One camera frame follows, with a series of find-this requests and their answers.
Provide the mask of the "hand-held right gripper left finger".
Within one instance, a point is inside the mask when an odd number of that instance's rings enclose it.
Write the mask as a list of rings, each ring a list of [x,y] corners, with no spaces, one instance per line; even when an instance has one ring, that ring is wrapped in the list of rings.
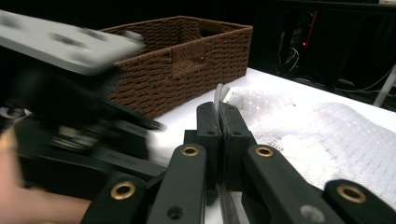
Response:
[[[220,129],[217,111],[212,102],[206,102],[196,108],[197,127],[187,130],[185,144],[197,144],[206,150],[206,188],[214,190],[218,182]]]

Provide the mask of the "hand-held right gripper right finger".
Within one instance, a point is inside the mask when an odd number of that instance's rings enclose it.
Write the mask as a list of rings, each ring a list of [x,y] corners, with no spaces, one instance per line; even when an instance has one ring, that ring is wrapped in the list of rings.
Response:
[[[237,107],[219,104],[219,121],[223,134],[222,180],[227,189],[241,190],[241,168],[243,157],[250,146],[255,144]]]

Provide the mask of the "white mesh laundry bag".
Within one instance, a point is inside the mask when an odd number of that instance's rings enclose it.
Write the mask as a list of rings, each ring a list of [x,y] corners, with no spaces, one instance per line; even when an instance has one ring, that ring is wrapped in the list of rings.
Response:
[[[359,183],[396,211],[396,120],[369,111],[275,90],[218,86],[217,104],[235,106],[256,142],[277,149],[308,183]]]

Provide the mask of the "brown woven basket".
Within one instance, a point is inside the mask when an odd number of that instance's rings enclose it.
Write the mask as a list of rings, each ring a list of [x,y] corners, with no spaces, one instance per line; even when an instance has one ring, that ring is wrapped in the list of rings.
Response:
[[[154,119],[242,77],[248,67],[249,25],[176,16],[106,28],[144,37],[144,51],[117,63],[122,71],[110,99]]]

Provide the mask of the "dark equipment rack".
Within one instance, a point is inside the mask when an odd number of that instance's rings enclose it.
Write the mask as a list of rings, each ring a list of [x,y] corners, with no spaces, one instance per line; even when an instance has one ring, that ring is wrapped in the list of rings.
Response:
[[[256,9],[249,67],[279,77],[335,78],[319,51],[319,11],[305,7],[261,5]]]

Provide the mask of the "white stand leg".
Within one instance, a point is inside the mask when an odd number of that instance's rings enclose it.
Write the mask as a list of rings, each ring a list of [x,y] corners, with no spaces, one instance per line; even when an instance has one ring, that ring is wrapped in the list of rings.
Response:
[[[383,84],[379,94],[376,96],[373,106],[380,107],[394,85],[396,85],[396,64],[394,64],[390,70],[389,76]]]

